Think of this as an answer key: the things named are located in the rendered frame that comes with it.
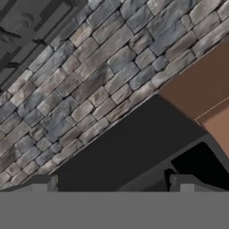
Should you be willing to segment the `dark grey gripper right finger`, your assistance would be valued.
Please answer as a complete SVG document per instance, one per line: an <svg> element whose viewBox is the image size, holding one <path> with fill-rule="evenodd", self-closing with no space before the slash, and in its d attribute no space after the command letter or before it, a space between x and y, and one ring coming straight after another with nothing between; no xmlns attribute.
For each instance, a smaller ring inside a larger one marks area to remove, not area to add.
<svg viewBox="0 0 229 229"><path fill-rule="evenodd" d="M226 192L225 189L206 184L191 174L173 174L169 180L173 192Z"/></svg>

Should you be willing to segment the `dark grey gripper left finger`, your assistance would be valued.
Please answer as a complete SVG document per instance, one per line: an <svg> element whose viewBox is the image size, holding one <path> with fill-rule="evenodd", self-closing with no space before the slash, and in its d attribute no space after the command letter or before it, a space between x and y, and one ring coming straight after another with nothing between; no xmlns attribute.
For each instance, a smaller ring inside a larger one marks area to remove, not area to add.
<svg viewBox="0 0 229 229"><path fill-rule="evenodd" d="M2 192L56 192L58 191L58 176L37 174L23 184L2 189Z"/></svg>

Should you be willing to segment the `black microwave oven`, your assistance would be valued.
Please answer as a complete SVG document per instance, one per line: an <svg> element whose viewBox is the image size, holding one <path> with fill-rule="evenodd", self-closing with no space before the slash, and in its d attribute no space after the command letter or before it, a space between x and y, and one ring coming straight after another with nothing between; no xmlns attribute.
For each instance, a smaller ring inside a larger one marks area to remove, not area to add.
<svg viewBox="0 0 229 229"><path fill-rule="evenodd" d="M229 157L159 95L55 171L59 191L169 191L178 176L229 191Z"/></svg>

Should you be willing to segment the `brown cupboard door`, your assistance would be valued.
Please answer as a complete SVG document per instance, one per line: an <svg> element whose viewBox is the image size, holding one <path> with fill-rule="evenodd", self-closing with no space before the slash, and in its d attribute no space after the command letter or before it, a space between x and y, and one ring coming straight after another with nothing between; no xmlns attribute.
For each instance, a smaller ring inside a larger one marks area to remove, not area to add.
<svg viewBox="0 0 229 229"><path fill-rule="evenodd" d="M215 138L229 157L229 97L201 114L195 121Z"/></svg>

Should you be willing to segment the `brown wooden cupboard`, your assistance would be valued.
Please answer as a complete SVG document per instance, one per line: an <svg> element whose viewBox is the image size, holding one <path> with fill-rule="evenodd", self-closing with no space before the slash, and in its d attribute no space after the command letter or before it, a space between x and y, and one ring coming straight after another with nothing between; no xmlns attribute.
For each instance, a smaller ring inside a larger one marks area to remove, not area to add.
<svg viewBox="0 0 229 229"><path fill-rule="evenodd" d="M229 37L174 76L159 95L192 120L225 119L229 115Z"/></svg>

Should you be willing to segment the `grey panelled cupboard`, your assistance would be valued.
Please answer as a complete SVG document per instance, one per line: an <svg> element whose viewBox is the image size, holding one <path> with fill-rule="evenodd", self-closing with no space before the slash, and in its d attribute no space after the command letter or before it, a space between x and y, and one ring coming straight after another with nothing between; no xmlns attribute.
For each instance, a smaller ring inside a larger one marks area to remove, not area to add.
<svg viewBox="0 0 229 229"><path fill-rule="evenodd" d="M87 0L0 0L0 93L82 10Z"/></svg>

